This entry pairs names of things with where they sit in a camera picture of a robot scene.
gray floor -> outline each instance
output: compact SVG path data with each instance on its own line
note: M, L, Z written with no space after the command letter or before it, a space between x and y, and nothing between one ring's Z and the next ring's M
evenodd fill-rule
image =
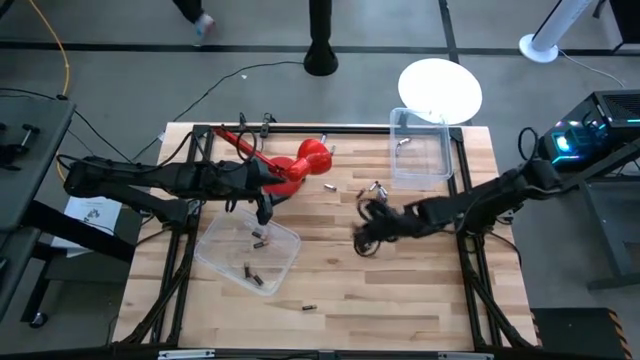
M457 45L515 49L519 37L533 32L554 0L449 0ZM192 29L170 1L41 1L60 37L69 42L189 44ZM306 45L306 3L299 0L212 0L219 32L211 44ZM563 39L567 49L602 49L601 24L586 14ZM19 1L0 21L0 40L50 41L26 1ZM437 0L341 0L335 2L336 45L446 45ZM114 145L135 154L167 121L224 76L263 62L301 60L303 54L277 53L109 53L71 52L70 97L79 110ZM250 120L264 112L282 122L386 123L401 106L397 79L404 67L427 57L416 54L339 54L338 72L312 78L299 65L260 68L234 77L183 119L234 121L239 111ZM579 58L640 87L640 58ZM536 65L519 56L461 56L460 62L480 81L484 103L474 125L489 126L501 170L517 165L516 136L533 126L543 132L594 90L616 89L612 80L565 59ZM55 51L0 51L0 82L60 92L63 64ZM80 122L73 131L99 154L116 155ZM155 146L142 161L152 162ZM67 137L62 152L84 155ZM39 199L63 208L66 196L53 170ZM532 307L610 307L622 319L634 353L640 354L640 287L587 291L586 282L607 275L605 259L592 231L580 221L579 203L527 203L514 231L523 255L523 272ZM17 325L21 307L40 264L30 265L11 310L0 324L0 352L33 351L103 344L117 312L122 285L55 284L45 301L50 323L40 330Z

plastic bin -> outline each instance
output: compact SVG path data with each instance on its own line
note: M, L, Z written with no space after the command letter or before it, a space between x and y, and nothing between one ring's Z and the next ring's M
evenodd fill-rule
M268 245L255 249L261 240L252 235L259 231ZM260 226L256 216L236 209L222 213L209 225L195 250L198 261L245 288L263 296L275 294L300 250L300 237L273 221ZM264 284L245 278L244 264L257 274Z
M438 115L393 109L389 145L393 188L430 190L453 174L449 127Z

